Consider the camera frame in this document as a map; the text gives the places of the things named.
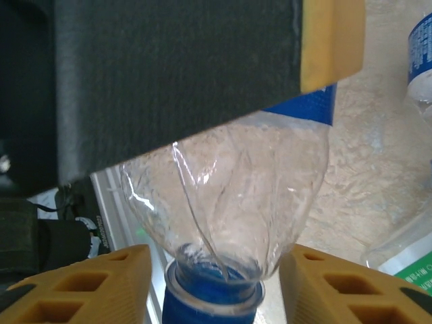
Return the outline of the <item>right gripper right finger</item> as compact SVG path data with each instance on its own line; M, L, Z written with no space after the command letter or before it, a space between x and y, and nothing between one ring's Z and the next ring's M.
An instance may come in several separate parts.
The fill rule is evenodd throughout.
M288 324L432 324L432 296L403 279L295 245L280 260Z

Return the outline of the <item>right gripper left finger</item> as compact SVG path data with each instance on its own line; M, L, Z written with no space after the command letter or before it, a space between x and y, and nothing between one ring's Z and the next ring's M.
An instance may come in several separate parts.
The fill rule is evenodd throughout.
M150 283L150 248L130 246L10 286L0 324L144 324Z

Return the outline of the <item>green label square bottle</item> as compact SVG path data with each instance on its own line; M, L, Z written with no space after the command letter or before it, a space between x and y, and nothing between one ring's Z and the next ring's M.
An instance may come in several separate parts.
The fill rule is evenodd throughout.
M424 208L406 225L372 245L361 261L432 295L432 207Z

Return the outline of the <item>blue label water bottle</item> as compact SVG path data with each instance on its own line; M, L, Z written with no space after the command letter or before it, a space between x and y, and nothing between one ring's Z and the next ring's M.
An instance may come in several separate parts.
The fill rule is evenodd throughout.
M172 260L162 324L253 324L329 160L336 85L125 162L124 196Z
M407 96L425 119L432 119L432 11L408 37Z

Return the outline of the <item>aluminium rail frame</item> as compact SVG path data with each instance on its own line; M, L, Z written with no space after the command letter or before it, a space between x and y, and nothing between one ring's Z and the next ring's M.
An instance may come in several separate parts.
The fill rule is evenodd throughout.
M164 273L171 257L151 239L131 212L122 192L118 167L94 173L91 180L110 248L119 250L137 244L146 244L150 248L152 280L146 302L145 323L162 324Z

